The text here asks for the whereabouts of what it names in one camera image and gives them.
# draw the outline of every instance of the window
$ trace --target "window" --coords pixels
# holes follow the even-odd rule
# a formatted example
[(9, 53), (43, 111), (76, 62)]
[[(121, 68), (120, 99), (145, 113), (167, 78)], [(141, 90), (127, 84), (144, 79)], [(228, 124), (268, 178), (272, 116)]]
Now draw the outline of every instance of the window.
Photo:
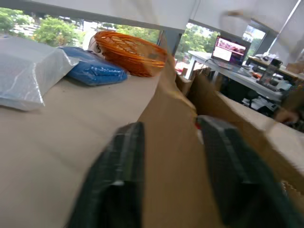
[(257, 28), (254, 28), (250, 25), (247, 26), (247, 29), (243, 35), (243, 40), (250, 42), (251, 46), (245, 60), (248, 58), (248, 56), (253, 56), (256, 53), (257, 49), (263, 41), (265, 34), (265, 32)]
[(117, 31), (157, 43), (160, 32), (148, 28), (7, 8), (0, 8), (0, 21), (0, 33), (32, 39), (53, 47), (76, 46), (87, 49), (90, 38), (101, 30)]
[(193, 50), (211, 53), (218, 35), (219, 33), (216, 31), (188, 23), (175, 53), (176, 70), (181, 72), (183, 68), (188, 68), (188, 64), (190, 63), (188, 51)]

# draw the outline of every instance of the white plastic bag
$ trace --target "white plastic bag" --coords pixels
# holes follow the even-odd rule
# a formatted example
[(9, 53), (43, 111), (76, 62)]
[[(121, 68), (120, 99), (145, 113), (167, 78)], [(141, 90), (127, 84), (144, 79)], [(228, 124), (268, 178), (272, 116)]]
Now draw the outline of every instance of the white plastic bag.
[(0, 105), (25, 111), (45, 106), (42, 96), (77, 64), (59, 48), (0, 36)]

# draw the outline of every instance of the blue plastic bag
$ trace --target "blue plastic bag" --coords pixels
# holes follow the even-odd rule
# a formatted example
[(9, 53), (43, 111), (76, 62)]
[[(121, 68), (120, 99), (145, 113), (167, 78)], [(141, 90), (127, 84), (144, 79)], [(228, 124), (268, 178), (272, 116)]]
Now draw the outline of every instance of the blue plastic bag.
[(79, 58), (79, 64), (67, 76), (89, 86), (113, 84), (127, 79), (127, 72), (97, 55), (79, 47), (60, 47), (69, 57)]

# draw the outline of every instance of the laptop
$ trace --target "laptop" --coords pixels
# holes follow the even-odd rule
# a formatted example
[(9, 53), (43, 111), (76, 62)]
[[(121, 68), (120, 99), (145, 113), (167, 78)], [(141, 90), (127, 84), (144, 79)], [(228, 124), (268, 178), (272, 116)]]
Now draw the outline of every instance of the laptop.
[(247, 42), (218, 36), (213, 48), (211, 58), (222, 68), (238, 71), (248, 52)]

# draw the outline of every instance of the orange woven basket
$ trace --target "orange woven basket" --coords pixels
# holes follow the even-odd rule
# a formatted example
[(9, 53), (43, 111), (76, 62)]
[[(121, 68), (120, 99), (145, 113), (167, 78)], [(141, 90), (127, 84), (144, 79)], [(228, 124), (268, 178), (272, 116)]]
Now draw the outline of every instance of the orange woven basket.
[(165, 65), (167, 52), (158, 45), (118, 32), (97, 32), (94, 36), (105, 59), (131, 75), (151, 77)]

